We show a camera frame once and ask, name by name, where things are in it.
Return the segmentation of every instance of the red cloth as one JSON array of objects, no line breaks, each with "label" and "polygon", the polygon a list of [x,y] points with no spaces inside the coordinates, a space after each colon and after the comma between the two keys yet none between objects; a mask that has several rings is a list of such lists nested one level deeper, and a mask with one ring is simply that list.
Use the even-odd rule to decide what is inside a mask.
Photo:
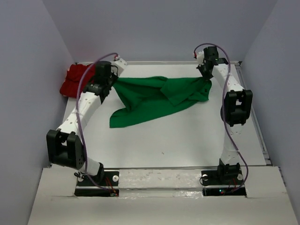
[{"label": "red cloth", "polygon": [[[82,64],[71,65],[70,69],[67,71],[66,79],[60,88],[60,93],[68,97],[76,98],[79,81],[88,67],[89,65],[85,66]],[[92,66],[82,82],[80,91],[83,90],[94,74],[95,66]]]}]

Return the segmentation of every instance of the green fabric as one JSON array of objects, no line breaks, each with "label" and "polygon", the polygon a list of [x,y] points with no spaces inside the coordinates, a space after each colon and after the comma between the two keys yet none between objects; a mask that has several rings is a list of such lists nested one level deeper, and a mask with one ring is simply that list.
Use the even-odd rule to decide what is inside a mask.
[{"label": "green fabric", "polygon": [[123,128],[167,116],[208,100],[211,81],[198,78],[119,78],[113,85],[125,108],[110,118],[111,128]]}]

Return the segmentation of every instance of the gray wall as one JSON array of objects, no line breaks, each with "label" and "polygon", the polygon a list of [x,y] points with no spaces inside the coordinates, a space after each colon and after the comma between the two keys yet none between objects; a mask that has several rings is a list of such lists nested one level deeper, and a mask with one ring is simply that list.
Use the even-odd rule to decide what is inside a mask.
[{"label": "gray wall", "polygon": [[76,61],[189,60],[203,42],[243,60],[277,0],[43,0]]},{"label": "gray wall", "polygon": [[271,160],[300,222],[300,1],[279,0],[242,63]]},{"label": "gray wall", "polygon": [[0,224],[25,225],[73,62],[41,0],[0,1]]}]

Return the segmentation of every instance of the green cloth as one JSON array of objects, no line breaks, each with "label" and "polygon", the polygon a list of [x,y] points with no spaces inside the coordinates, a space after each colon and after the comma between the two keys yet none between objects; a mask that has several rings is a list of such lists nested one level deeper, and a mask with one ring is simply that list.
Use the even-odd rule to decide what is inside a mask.
[{"label": "green cloth", "polygon": [[167,116],[208,100],[211,81],[198,78],[119,78],[113,85],[125,108],[110,118],[111,128],[124,128]]}]

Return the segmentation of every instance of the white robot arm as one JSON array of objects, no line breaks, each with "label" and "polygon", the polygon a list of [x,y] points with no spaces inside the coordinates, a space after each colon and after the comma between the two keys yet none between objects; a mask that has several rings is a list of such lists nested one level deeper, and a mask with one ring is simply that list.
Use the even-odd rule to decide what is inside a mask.
[{"label": "white robot arm", "polygon": [[[197,69],[204,79],[215,78],[221,88],[224,88],[228,76],[228,62],[224,58],[219,58],[216,47],[207,47],[204,51],[195,55],[198,63]],[[230,74],[226,83],[226,96],[224,100],[225,118],[230,136],[241,134],[242,126],[250,116],[252,104],[252,91],[245,90],[239,82]],[[203,171],[203,185],[219,185],[235,179],[241,173],[239,154],[235,149],[227,133],[224,137],[224,147],[216,171]]]},{"label": "white robot arm", "polygon": [[[79,116],[82,130],[87,126],[94,112],[108,96],[114,82],[127,66],[127,62],[116,57],[113,62],[99,61],[96,63],[95,75],[84,87],[79,99]],[[76,108],[68,118],[56,129],[49,130],[46,136],[49,161],[85,172],[94,179],[101,180],[104,175],[103,164],[84,158],[83,144],[79,135]]]}]

